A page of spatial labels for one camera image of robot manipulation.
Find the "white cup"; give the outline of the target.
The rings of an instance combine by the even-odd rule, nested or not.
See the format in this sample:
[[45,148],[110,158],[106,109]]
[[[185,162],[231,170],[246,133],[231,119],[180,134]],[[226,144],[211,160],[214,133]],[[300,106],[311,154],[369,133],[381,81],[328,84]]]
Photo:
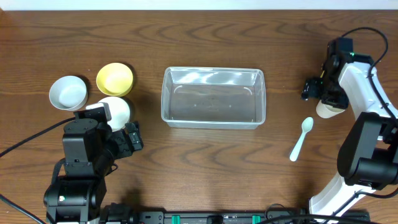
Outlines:
[[335,108],[330,105],[326,105],[326,104],[322,103],[321,100],[318,102],[317,107],[316,107],[317,115],[319,115],[319,117],[324,118],[324,119],[331,118],[331,117],[336,116],[344,111],[345,111],[344,109]]

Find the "yellow bowl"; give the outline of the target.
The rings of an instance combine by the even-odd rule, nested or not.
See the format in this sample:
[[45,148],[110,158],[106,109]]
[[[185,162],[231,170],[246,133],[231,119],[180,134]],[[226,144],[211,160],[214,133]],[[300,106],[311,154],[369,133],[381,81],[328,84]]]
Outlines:
[[101,68],[96,76],[96,86],[109,96],[127,95],[133,83],[133,72],[123,63],[109,63]]

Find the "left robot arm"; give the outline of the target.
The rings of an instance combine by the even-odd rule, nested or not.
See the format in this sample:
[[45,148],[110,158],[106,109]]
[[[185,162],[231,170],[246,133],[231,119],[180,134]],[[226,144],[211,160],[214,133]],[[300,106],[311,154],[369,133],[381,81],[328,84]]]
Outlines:
[[113,131],[108,108],[76,111],[65,125],[65,157],[56,163],[44,195],[48,222],[87,223],[98,218],[106,194],[105,178],[118,168],[115,161],[143,149],[139,123],[128,122]]

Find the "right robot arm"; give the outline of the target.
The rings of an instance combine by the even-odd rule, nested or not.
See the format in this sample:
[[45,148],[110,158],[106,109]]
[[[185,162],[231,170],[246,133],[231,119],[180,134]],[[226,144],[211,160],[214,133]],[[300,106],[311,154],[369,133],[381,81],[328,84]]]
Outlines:
[[305,81],[303,100],[319,100],[317,114],[335,116],[352,108],[355,123],[341,145],[338,172],[309,201],[317,222],[336,223],[364,196],[397,184],[397,109],[377,79],[374,60],[353,50],[353,40],[328,43],[320,77]]

